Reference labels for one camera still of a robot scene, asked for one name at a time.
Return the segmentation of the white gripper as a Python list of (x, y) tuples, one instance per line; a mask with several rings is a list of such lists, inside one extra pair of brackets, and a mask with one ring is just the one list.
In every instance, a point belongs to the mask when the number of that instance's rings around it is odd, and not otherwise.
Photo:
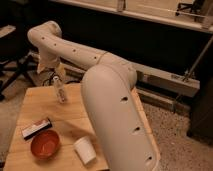
[(66, 72), (64, 65), (58, 55), (45, 50), (40, 50), (38, 59), (37, 73), (41, 73), (45, 69), (52, 69), (62, 80), (65, 79)]

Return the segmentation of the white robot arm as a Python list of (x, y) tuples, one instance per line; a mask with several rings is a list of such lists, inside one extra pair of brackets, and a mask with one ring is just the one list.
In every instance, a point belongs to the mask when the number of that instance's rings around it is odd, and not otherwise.
[(27, 33), (38, 48), (40, 70), (68, 60), (85, 70), (81, 95), (110, 171), (158, 171), (160, 156), (137, 109), (132, 63), (113, 53), (61, 37), (60, 26), (47, 21)]

